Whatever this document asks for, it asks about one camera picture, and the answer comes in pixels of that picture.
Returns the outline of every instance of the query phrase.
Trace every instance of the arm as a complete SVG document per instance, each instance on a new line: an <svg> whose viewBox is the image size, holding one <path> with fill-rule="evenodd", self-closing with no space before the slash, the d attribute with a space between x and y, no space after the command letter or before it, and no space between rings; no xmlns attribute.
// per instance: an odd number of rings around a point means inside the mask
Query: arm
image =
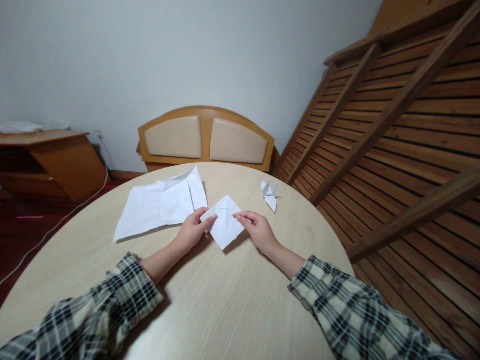
<svg viewBox="0 0 480 360"><path fill-rule="evenodd" d="M128 253L85 295L55 304L41 325L0 348L0 359L109 359L129 332L163 300L157 284L216 220L190 215L177 237L143 261Z"/></svg>
<svg viewBox="0 0 480 360"><path fill-rule="evenodd" d="M234 216L260 252L292 280L288 289L321 326L337 359L458 359L386 306L377 290L315 256L306 261L283 247L265 217L249 211Z"/></svg>

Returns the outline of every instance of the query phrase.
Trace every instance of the paper origami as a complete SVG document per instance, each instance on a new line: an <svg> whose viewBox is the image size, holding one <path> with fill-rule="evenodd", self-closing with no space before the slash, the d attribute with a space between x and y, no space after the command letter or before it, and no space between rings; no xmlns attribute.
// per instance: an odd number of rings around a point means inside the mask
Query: paper origami
<svg viewBox="0 0 480 360"><path fill-rule="evenodd" d="M263 197L265 198L266 203L273 210L274 213L277 212L277 198L275 194L279 189L279 183L277 182L273 188L270 187L270 180L267 183L265 181L261 182L261 190L263 191Z"/></svg>
<svg viewBox="0 0 480 360"><path fill-rule="evenodd" d="M182 224L202 207L208 207L208 202L196 166L176 177L135 186L128 195L113 241L166 225Z"/></svg>
<svg viewBox="0 0 480 360"><path fill-rule="evenodd" d="M218 215L215 223L208 230L222 251L244 230L243 225L232 216L241 211L232 198L227 195L200 217L203 222L214 214Z"/></svg>

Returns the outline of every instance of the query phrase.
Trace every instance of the round table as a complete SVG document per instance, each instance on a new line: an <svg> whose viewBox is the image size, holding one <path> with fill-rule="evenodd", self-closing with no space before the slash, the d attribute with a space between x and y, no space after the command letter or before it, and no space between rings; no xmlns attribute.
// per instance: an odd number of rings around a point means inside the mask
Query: round table
<svg viewBox="0 0 480 360"><path fill-rule="evenodd" d="M0 346L40 324L49 308L105 278L127 252L143 258L170 243L180 226L114 243L114 231L134 186L153 184L194 167L150 172L105 194L68 222L20 277L0 311ZM251 168L197 163L210 206L226 195L267 217L278 240L304 258L316 254L353 275L338 237L298 192L280 182L277 211L261 181L279 181ZM244 231L222 252L203 238L160 284L163 303L127 338L128 359L334 358L312 315L288 291L289 280L262 256Z"/></svg>

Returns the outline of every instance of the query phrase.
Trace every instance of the dark wooden floor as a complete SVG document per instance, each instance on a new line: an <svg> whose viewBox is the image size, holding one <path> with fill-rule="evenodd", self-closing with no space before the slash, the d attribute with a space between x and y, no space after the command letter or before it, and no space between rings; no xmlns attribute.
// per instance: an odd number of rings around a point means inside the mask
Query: dark wooden floor
<svg viewBox="0 0 480 360"><path fill-rule="evenodd" d="M125 182L126 180L112 181L89 203ZM18 266L23 256L30 249L34 248L48 231L54 228L64 216L81 203L82 202L68 203L48 199L19 197L0 202L0 281ZM15 285L15 282L19 279L35 255L37 255L48 240L50 240L62 226L68 223L76 213L86 206L88 206L88 204L79 208L72 216L65 219L62 225L48 235L45 242L29 254L23 265L0 286L0 307ZM17 217L42 218L19 219Z"/></svg>

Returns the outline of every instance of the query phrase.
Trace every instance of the person's right hand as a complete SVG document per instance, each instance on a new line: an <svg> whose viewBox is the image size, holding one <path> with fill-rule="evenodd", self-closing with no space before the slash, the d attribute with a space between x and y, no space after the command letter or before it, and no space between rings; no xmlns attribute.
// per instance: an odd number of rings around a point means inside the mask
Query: person's right hand
<svg viewBox="0 0 480 360"><path fill-rule="evenodd" d="M265 216L253 211L242 211L234 213L233 217L248 231L255 246L265 256L270 257L273 251L282 247Z"/></svg>

